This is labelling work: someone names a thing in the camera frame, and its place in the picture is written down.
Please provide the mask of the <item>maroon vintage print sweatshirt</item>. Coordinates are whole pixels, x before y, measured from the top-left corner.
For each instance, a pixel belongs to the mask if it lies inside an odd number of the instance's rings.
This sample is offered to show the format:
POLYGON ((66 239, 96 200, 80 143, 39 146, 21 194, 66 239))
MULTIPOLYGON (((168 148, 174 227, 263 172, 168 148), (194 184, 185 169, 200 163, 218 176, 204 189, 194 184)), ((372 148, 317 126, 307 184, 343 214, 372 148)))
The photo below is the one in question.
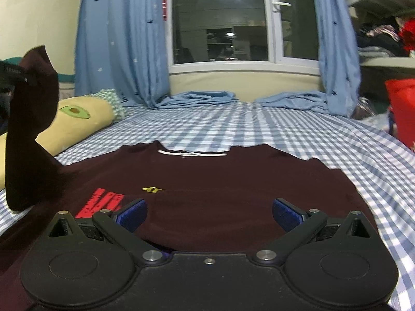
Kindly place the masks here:
POLYGON ((31 308, 21 263, 63 209, 87 218, 143 199, 148 213, 136 235, 166 251, 190 252, 258 251, 283 234, 272 216, 277 198, 335 218, 352 210, 372 217, 342 171, 268 145, 233 147, 223 157, 182 157, 155 141, 64 166, 37 143, 57 111, 57 72, 42 46, 28 51, 20 67, 29 82, 16 86, 11 99, 6 201, 24 216, 1 235, 2 310, 31 308))

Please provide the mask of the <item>clothes heap on shelf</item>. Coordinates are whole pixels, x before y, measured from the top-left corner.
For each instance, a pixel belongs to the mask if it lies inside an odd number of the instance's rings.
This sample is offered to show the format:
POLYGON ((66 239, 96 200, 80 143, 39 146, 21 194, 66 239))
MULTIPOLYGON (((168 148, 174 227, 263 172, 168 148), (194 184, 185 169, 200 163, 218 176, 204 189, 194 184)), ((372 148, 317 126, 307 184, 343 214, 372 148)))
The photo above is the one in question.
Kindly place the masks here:
POLYGON ((392 57, 409 57, 414 51, 414 18, 389 17, 376 23, 363 23, 356 32, 357 45, 388 51, 392 57))

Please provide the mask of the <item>teal striped headboard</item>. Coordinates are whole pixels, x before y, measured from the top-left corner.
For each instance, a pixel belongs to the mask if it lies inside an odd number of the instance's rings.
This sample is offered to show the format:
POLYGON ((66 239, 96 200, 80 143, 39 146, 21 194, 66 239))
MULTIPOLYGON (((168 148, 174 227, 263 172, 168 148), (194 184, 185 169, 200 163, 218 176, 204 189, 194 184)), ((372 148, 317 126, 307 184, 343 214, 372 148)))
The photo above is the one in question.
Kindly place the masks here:
MULTIPOLYGON (((19 65, 22 57, 12 57, 2 60, 12 65, 19 65)), ((74 74, 60 74, 58 73, 59 81, 59 100, 74 97, 74 74)))

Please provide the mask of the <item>yellow avocado print pillow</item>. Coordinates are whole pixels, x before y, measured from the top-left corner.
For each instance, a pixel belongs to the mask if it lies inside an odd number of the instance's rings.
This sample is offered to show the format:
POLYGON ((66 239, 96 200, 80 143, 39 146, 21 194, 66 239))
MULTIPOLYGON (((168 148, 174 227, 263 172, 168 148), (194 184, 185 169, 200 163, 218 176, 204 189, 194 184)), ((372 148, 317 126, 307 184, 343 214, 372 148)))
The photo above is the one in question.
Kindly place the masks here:
POLYGON ((1 135, 1 189, 11 188, 19 166, 26 168, 43 154, 54 157, 126 116, 112 89, 59 101, 15 93, 9 130, 1 135))

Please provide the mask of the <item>blue white checkered bed sheet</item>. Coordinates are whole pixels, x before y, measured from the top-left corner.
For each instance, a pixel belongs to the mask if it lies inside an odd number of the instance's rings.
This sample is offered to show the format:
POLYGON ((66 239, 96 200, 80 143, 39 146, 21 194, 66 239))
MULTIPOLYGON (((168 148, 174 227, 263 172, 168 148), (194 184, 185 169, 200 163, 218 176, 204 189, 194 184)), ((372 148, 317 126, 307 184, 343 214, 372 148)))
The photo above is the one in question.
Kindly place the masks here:
POLYGON ((344 117, 240 102, 164 110, 140 106, 121 126, 122 131, 92 138, 91 154, 54 158, 69 166, 155 141, 182 157, 223 157, 233 147, 268 145, 342 171, 369 206, 367 218, 399 269, 392 305, 414 309, 414 154, 386 132, 344 117))

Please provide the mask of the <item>left blue star curtain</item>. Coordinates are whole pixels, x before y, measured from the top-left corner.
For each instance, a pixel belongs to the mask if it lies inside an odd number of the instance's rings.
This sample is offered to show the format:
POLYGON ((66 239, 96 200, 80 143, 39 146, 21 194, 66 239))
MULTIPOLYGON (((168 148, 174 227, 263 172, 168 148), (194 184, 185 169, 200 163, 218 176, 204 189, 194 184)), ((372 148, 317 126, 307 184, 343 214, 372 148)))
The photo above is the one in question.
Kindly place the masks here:
POLYGON ((228 91, 171 95, 162 0, 82 0, 74 93, 113 89, 127 106, 192 108, 236 101, 228 91))

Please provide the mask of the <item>blue star curtain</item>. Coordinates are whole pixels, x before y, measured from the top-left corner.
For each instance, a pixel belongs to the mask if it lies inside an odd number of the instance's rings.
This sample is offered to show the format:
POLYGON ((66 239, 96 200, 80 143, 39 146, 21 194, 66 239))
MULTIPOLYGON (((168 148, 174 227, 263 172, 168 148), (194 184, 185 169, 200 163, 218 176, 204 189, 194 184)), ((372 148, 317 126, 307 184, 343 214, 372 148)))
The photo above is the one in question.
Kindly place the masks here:
POLYGON ((82 0, 74 93, 113 89, 127 106, 192 108, 236 101, 228 91, 171 95, 162 0, 82 0))
POLYGON ((314 3, 319 71, 325 91, 285 92, 255 102, 264 107, 351 117, 358 103, 361 71, 349 9, 346 0, 314 0, 314 3))

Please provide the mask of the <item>right blue star curtain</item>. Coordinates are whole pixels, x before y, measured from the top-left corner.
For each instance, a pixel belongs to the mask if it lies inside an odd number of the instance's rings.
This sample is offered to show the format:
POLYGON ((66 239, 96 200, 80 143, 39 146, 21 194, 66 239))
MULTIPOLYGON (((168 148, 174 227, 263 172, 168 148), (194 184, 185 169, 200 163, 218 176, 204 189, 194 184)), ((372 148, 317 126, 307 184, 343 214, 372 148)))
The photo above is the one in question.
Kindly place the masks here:
POLYGON ((285 92, 255 102, 264 107, 351 117, 358 103, 361 71, 349 9, 346 0, 314 0, 314 3, 319 71, 325 91, 285 92))

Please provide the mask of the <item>red shopping bag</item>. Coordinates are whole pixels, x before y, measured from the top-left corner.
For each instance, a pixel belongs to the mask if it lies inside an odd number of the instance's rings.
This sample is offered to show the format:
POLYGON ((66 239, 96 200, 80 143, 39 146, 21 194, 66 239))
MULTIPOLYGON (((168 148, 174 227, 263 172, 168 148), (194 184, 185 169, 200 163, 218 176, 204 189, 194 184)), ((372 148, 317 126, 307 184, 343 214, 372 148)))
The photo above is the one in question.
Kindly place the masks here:
POLYGON ((390 79, 385 82, 397 126, 397 137, 414 151, 414 79, 390 79))

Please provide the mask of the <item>white framed window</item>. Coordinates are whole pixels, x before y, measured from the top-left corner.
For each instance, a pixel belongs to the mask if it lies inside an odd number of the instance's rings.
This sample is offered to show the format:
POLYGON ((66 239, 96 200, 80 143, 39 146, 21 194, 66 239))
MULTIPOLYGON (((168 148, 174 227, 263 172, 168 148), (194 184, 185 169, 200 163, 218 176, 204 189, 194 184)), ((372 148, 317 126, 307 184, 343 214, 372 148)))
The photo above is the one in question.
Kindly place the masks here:
POLYGON ((164 0, 170 74, 319 75, 314 0, 164 0))

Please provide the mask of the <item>white wall shelf unit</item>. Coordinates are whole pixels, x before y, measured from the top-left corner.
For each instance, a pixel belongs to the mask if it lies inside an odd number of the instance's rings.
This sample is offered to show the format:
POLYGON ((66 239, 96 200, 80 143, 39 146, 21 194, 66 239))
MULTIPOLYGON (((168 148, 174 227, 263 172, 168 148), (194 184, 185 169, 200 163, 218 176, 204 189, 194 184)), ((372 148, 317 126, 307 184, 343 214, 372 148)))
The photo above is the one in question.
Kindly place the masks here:
POLYGON ((362 85, 360 95, 387 103, 385 81, 414 77, 414 54, 399 36, 414 19, 414 0, 347 0, 357 34, 362 85))

